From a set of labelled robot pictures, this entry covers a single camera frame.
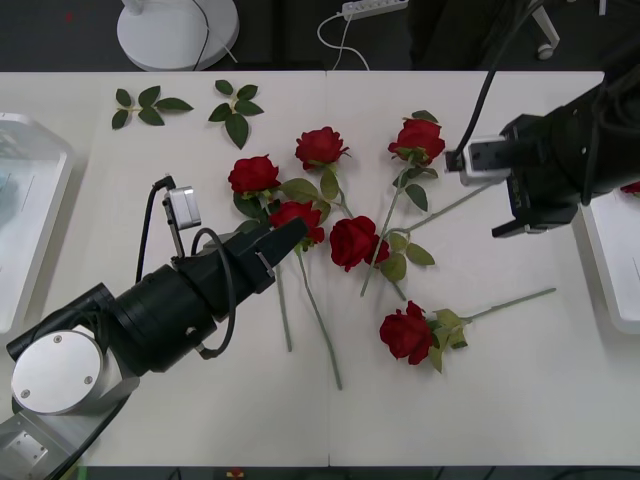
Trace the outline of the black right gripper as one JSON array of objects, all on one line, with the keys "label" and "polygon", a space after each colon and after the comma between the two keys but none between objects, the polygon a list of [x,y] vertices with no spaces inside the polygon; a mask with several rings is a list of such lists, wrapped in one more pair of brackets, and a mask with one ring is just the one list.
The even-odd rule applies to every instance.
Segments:
[{"label": "black right gripper", "polygon": [[511,167],[513,219],[491,230],[509,238],[569,224],[583,190],[583,132],[576,113],[519,115],[500,132]]}]

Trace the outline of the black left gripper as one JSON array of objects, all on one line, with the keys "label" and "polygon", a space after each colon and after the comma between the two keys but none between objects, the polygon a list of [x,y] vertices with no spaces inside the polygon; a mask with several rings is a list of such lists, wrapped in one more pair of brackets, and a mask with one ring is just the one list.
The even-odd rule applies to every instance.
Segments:
[{"label": "black left gripper", "polygon": [[[262,293],[275,283],[274,271],[269,270],[258,255],[257,242],[260,240],[260,246],[267,248],[267,263],[276,266],[307,233],[307,224],[297,217],[270,231],[268,228],[257,228],[248,233],[236,232],[223,243],[236,305],[253,294]],[[211,246],[203,248],[197,255],[176,259],[173,266],[204,298],[216,320],[223,320],[228,316],[228,280],[222,255],[213,241]]]}]

